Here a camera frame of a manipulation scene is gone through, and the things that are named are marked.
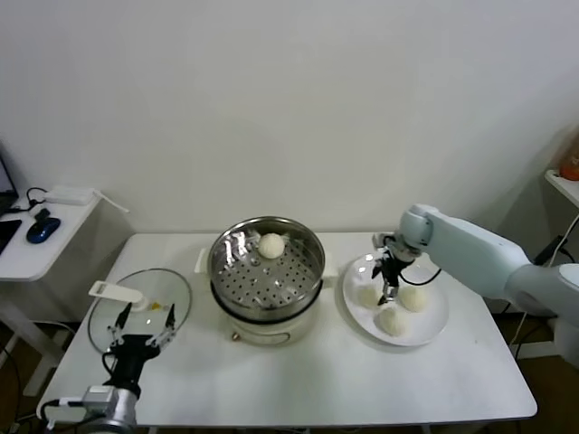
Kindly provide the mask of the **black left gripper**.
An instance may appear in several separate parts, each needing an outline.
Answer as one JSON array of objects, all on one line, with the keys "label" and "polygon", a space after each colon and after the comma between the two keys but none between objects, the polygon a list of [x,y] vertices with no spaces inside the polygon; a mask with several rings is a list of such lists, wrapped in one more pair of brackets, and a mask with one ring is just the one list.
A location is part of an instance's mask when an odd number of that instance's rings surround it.
[{"label": "black left gripper", "polygon": [[117,316],[114,325],[107,327],[111,337],[109,347],[112,348],[111,353],[115,357],[108,385],[116,388],[138,388],[145,363],[158,357],[159,348],[165,348],[176,335],[175,305],[172,305],[165,326],[158,335],[122,336],[131,308],[132,303],[127,303]]}]

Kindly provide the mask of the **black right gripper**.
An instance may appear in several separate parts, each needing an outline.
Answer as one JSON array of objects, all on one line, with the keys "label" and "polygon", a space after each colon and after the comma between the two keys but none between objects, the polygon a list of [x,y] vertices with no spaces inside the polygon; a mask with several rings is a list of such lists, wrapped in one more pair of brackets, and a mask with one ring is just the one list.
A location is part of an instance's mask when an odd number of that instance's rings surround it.
[{"label": "black right gripper", "polygon": [[399,291],[399,276],[402,262],[393,258],[389,252],[385,252],[381,259],[375,262],[372,270],[372,278],[381,275],[384,281],[382,295],[379,297],[378,306],[395,301]]}]

